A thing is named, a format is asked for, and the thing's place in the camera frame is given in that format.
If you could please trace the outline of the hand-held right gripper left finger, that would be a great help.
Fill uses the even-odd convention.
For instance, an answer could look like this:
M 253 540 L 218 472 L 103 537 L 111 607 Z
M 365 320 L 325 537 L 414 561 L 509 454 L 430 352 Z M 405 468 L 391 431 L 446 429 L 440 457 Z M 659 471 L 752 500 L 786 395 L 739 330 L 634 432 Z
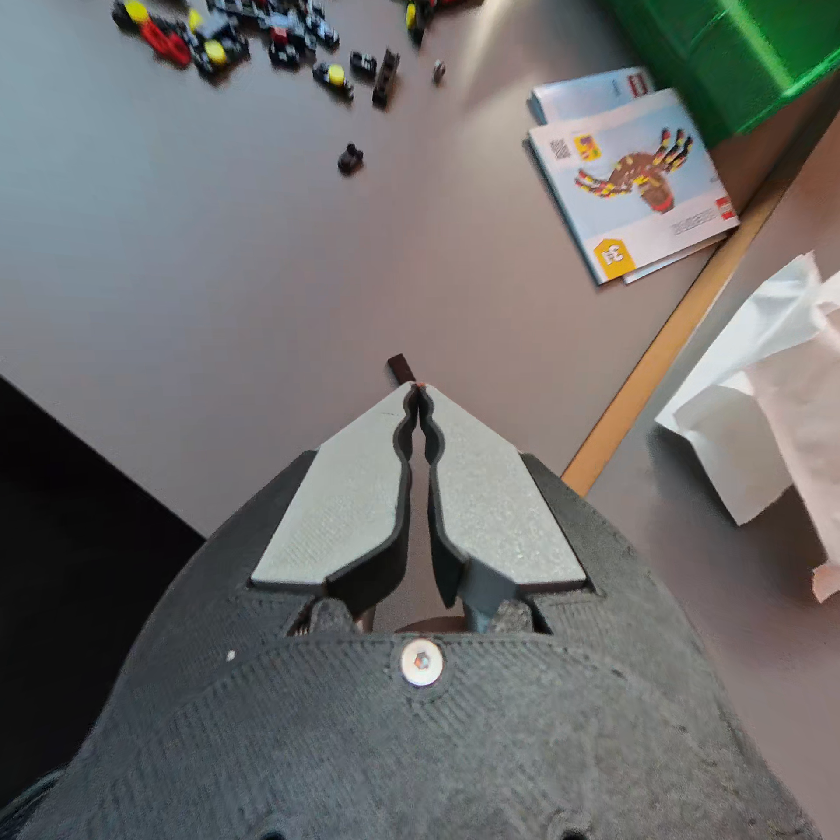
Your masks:
M 331 436 L 250 575 L 259 590 L 329 597 L 351 613 L 401 583 L 411 519 L 417 385 L 400 385 Z

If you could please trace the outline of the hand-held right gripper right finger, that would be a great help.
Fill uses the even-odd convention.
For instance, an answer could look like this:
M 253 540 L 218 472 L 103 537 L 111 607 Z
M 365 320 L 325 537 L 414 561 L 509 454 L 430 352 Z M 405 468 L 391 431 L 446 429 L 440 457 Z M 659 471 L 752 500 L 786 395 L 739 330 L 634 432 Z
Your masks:
M 446 606 L 493 617 L 505 601 L 584 589 L 588 578 L 517 447 L 421 385 L 434 577 Z

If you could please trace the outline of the pile of lego pieces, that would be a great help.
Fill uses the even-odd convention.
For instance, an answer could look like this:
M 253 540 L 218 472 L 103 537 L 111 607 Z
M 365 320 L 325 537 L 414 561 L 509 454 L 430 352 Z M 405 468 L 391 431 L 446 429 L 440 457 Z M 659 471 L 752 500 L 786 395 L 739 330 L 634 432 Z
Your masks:
M 392 98 L 400 56 L 385 49 L 382 59 L 354 49 L 349 68 L 335 60 L 316 61 L 318 49 L 337 54 L 339 32 L 319 2 L 207 1 L 206 13 L 194 7 L 187 18 L 170 19 L 144 2 L 113 2 L 112 19 L 122 32 L 145 42 L 164 61 L 179 68 L 194 66 L 205 79 L 227 74 L 250 57 L 249 38 L 240 25 L 255 27 L 274 68 L 297 71 L 311 66 L 316 83 L 337 99 L 354 100 L 352 79 L 371 84 L 373 106 L 386 110 Z

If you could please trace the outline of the crumpled white paper bag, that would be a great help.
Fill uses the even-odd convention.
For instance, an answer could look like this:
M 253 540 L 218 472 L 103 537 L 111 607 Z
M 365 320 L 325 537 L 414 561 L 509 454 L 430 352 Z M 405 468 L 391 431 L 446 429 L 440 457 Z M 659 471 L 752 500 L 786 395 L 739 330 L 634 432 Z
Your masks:
M 743 525 L 793 487 L 826 559 L 819 603 L 839 590 L 839 275 L 798 255 L 735 312 L 656 416 L 692 447 Z

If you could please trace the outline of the closed instruction booklet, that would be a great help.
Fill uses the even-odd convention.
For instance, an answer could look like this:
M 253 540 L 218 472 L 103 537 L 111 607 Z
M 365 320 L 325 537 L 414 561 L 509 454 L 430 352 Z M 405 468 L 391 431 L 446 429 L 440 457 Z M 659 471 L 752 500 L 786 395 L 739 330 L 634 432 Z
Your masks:
M 628 285 L 740 225 L 673 88 L 534 127 L 528 143 L 598 286 Z

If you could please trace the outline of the blue instruction booklet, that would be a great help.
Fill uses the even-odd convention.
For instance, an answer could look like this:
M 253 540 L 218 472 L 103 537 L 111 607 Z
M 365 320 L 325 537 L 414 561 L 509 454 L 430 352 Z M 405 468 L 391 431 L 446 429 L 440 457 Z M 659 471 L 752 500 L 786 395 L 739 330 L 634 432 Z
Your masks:
M 547 124 L 592 117 L 656 90 L 648 70 L 634 66 L 537 86 L 528 106 L 538 124 Z

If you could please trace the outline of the green plastic bin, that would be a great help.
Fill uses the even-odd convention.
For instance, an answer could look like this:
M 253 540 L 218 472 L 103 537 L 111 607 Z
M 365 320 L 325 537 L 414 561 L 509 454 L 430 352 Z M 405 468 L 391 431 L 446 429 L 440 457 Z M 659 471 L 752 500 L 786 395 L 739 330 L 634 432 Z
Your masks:
M 707 147 L 753 131 L 838 71 L 838 1 L 607 1 Z

